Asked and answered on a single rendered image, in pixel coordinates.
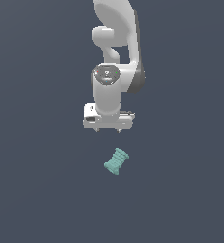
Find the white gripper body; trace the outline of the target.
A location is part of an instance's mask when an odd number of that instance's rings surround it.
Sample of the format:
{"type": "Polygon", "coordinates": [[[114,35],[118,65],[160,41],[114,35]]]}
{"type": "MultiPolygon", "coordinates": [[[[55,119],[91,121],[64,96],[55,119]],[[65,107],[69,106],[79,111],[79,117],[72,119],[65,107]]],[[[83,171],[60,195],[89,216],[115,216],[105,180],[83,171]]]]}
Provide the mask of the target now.
{"type": "Polygon", "coordinates": [[[84,107],[83,126],[92,129],[130,129],[134,118],[134,113],[126,111],[111,116],[100,115],[95,109],[95,104],[88,103],[84,107]]]}

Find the teal ribbed spool object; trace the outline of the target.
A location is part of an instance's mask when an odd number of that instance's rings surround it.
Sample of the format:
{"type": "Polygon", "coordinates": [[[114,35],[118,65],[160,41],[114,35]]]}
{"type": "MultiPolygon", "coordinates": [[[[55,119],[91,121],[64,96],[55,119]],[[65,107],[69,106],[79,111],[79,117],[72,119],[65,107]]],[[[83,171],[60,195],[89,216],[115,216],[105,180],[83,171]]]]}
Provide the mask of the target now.
{"type": "Polygon", "coordinates": [[[129,159],[129,155],[120,148],[116,148],[112,158],[104,164],[104,167],[112,174],[117,175],[127,159],[129,159]]]}

